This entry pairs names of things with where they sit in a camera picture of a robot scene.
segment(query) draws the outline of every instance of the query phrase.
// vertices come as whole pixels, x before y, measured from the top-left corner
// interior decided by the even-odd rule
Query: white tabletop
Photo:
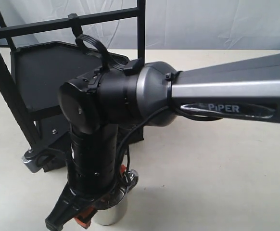
[[[115,52],[136,57],[135,51]],[[146,61],[187,70],[278,52],[151,50]],[[9,59],[8,50],[2,54]],[[44,219],[66,183],[65,168],[30,173],[20,160],[27,148],[0,95],[0,231],[46,230]],[[127,215],[90,230],[280,230],[278,124],[178,118],[166,128],[145,128],[145,141],[131,146],[131,161],[140,180],[129,195]],[[70,221],[64,230],[82,228]]]

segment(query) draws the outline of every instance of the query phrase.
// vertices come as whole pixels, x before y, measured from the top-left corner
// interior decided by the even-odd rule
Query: white wall
[[[136,0],[0,0],[7,25],[135,7]],[[280,0],[147,0],[147,49],[280,50]],[[85,26],[110,48],[136,47],[136,19]],[[70,29],[37,41],[73,42]],[[18,46],[36,40],[16,38]]]

